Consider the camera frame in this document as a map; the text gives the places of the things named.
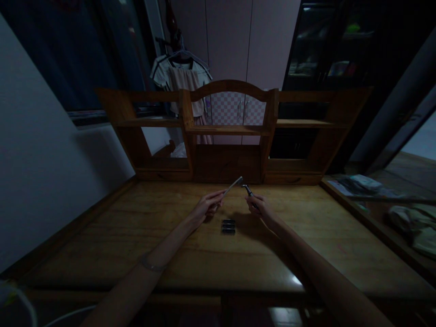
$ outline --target checkered pattern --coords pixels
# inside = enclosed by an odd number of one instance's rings
[[[203,101],[206,104],[204,115],[206,116],[206,120],[208,122],[208,125],[212,125],[212,106],[210,102],[210,95],[203,98]]]
[[[266,102],[245,96],[244,125],[262,125]]]
[[[213,124],[242,125],[244,99],[245,95],[237,92],[220,92],[211,95]],[[238,106],[240,106],[240,117],[238,117]]]

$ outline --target hand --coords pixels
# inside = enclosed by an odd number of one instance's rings
[[[206,194],[200,199],[187,218],[192,222],[194,230],[200,227],[206,218],[212,218],[218,208],[223,206],[225,191],[226,189]]]
[[[269,206],[269,203],[267,202],[266,197],[264,197],[262,195],[254,194],[254,196],[252,196],[252,197],[246,196],[245,201],[247,201],[248,209],[250,210],[250,212],[254,216],[256,216],[257,218],[262,219],[263,222],[265,223],[265,225],[269,229],[272,228],[273,222],[276,222],[279,220],[276,213]],[[258,206],[259,210],[253,206],[254,203]]]

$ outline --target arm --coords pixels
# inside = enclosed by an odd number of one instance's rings
[[[194,210],[150,252],[147,263],[157,267],[166,266],[188,236],[222,206],[224,192],[222,190],[202,197]],[[161,275],[162,272],[136,264],[80,326],[127,326],[144,305]]]
[[[251,213],[262,219],[292,252],[342,326],[393,326],[357,287],[287,226],[263,196],[245,199]],[[253,203],[257,204],[259,210],[253,207]]]

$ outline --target dark cabinet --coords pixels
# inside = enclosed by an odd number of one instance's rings
[[[370,68],[388,25],[389,1],[303,1],[283,90],[339,90],[372,83]],[[279,119],[324,119],[328,104],[286,104]],[[276,131],[270,157],[302,159],[314,137]]]
[[[303,2],[282,89],[366,85],[387,8],[387,1]]]

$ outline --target forearm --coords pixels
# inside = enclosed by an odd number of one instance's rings
[[[183,242],[194,230],[192,223],[183,220],[150,254],[147,262],[166,266]],[[133,319],[158,283],[162,272],[146,269],[138,263],[88,315],[81,327],[124,327]]]
[[[328,309],[343,326],[392,326],[377,307],[281,219],[270,226],[294,254]]]

